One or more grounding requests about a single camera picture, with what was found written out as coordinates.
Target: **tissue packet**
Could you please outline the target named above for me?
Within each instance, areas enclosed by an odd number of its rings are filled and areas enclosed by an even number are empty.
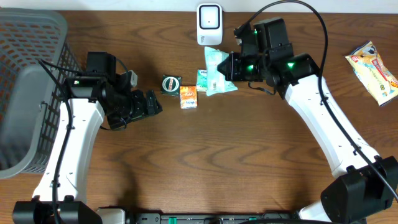
[[[207,71],[198,70],[197,91],[207,91]]]
[[[217,71],[217,66],[228,58],[227,53],[220,50],[205,47],[205,59],[207,67],[207,91],[206,95],[211,96],[215,93],[225,93],[238,90],[231,82],[225,81],[225,76]]]
[[[398,95],[398,80],[384,66],[371,41],[357,48],[346,59],[368,92],[382,106]]]

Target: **gray plastic basket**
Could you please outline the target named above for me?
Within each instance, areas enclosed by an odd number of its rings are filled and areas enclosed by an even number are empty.
[[[0,179],[43,173],[47,166],[61,100],[37,59],[80,70],[67,30],[53,11],[0,9]],[[60,83],[73,75],[52,73]]]

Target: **green led light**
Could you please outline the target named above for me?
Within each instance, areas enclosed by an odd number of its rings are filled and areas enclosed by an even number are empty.
[[[254,69],[254,65],[249,65],[248,66],[248,71],[251,71],[251,70],[253,70]]]
[[[289,66],[289,68],[293,68],[294,63],[290,62],[290,63],[287,64],[287,66]]]
[[[177,224],[177,218],[170,217],[169,218],[169,224]]]

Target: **food package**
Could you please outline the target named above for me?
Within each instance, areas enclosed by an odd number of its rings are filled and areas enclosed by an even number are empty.
[[[192,109],[198,106],[198,95],[196,86],[180,87],[181,109]]]
[[[398,80],[384,66],[371,41],[357,48],[346,59],[379,106],[385,105],[398,95]]]

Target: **wood grain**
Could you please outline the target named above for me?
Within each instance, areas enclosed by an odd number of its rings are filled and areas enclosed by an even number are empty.
[[[252,213],[295,210],[320,198],[332,181],[319,145],[300,116],[278,96],[237,83],[239,90],[207,97],[198,108],[181,110],[179,99],[160,94],[163,74],[196,82],[205,68],[192,12],[63,11],[68,39],[81,64],[87,51],[105,50],[139,76],[138,87],[155,89],[164,111],[123,132],[100,130],[88,175],[91,208],[127,205],[165,213]],[[232,30],[250,13],[225,13],[225,52],[239,51]],[[282,16],[296,54],[320,63],[323,34],[312,14]],[[325,77],[354,127],[383,157],[398,152],[398,103],[379,108],[343,57],[372,40],[385,65],[398,75],[397,15],[324,14],[330,46]],[[0,181],[0,222],[12,222],[17,200],[29,200],[39,175]],[[395,223],[398,206],[369,217]]]

